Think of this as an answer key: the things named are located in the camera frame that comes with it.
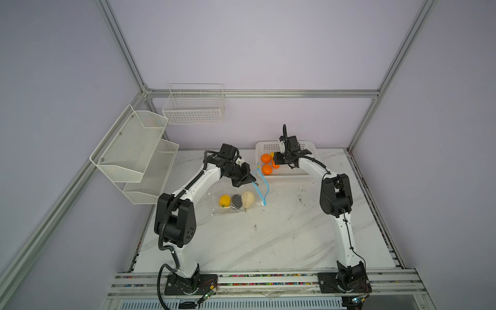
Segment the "white plastic perforated basket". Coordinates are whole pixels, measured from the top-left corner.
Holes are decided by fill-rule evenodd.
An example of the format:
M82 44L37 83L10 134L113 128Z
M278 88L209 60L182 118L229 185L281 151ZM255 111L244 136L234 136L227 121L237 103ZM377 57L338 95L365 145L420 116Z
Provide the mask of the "white plastic perforated basket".
M268 183L282 183L282 182L303 182L310 181L313 178L303 169L299 168L297 163L297 155L289 155L289 159L286 154L281 151L281 143L279 140L268 141L268 142L258 142L256 144L256 163L263 169L265 165L272 168L271 174L265 174L262 172L262 176L268 181ZM262 156L268 154L271 155L275 163L266 163L262 161Z

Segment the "orange tangerine front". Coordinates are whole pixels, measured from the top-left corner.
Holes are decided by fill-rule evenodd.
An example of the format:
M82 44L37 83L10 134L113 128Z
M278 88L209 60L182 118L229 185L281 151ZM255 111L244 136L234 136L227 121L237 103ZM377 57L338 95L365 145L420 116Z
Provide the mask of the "orange tangerine front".
M265 164L263 167L262 167L262 173L264 175L271 175L273 173L273 167L272 165L270 164Z

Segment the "black avocado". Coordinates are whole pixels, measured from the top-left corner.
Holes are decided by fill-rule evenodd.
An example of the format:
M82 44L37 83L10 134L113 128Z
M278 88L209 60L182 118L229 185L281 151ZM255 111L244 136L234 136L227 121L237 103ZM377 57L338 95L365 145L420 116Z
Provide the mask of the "black avocado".
M243 207L242 197L238 194L232 195L231 196L231 205L235 209L238 209L238 210L241 209Z

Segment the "white garlic bulb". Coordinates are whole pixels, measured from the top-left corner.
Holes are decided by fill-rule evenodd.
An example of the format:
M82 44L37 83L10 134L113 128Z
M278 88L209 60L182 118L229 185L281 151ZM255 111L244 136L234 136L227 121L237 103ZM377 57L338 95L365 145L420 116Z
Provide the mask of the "white garlic bulb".
M241 195L242 207L244 209L249 209L255 203L255 195L252 191L244 191Z

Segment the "clear zip top bag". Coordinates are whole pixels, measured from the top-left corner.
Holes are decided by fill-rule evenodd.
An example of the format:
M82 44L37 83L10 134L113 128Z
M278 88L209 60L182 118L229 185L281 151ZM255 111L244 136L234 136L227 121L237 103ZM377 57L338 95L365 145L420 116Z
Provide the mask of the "clear zip top bag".
M260 166L253 173L255 182L233 187L231 181L222 178L207 192L207 203L212 215L247 212L267 204L270 186Z

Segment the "round yellow fruit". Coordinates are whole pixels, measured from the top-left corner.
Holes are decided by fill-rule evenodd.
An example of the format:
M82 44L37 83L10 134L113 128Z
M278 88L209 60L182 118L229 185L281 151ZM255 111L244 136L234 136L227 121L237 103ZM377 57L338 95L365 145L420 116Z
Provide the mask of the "round yellow fruit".
M221 208L229 208L231 206L231 197L229 195L223 195L219 199L219 206Z

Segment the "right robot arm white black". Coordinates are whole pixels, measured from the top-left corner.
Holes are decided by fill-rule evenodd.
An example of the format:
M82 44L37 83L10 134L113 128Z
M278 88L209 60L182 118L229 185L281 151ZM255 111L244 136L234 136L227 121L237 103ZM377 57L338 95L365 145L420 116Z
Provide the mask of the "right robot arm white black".
M302 169L320 182L319 204L324 214L333 217L333 231L339 250L335 280L337 289L347 293L367 284L366 261L356 251L351 227L353 196L349 176L329 170L311 151L301 147L296 136L288 136L286 126L283 126L279 146L280 150L274 156L275 164Z

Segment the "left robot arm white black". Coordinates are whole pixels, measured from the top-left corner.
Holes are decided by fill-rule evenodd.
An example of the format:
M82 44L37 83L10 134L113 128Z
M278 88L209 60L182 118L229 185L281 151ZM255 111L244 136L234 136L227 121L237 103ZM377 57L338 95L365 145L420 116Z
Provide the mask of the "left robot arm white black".
M178 190L162 194L156 204L154 232L158 235L158 249L170 251L174 260L173 267L164 264L170 272L167 285L187 294L200 286L199 263L187 248L197 227L195 203L223 177L230 179L233 187L256 181L240 151L226 143L219 151L205 151L198 172Z

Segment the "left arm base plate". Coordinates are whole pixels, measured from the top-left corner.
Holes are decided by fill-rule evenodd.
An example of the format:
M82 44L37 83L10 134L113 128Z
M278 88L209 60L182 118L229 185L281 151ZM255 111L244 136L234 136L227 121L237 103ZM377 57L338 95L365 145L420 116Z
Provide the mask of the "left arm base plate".
M205 295L217 284L218 275L215 274L196 274L192 278L183 278L173 273L167 277L163 293L165 296Z

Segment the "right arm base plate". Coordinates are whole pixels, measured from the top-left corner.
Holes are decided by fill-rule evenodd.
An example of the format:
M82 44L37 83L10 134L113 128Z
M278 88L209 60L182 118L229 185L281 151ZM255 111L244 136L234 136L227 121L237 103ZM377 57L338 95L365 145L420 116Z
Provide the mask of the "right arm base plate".
M371 285L365 274L346 275L345 272L318 273L321 293L370 293Z

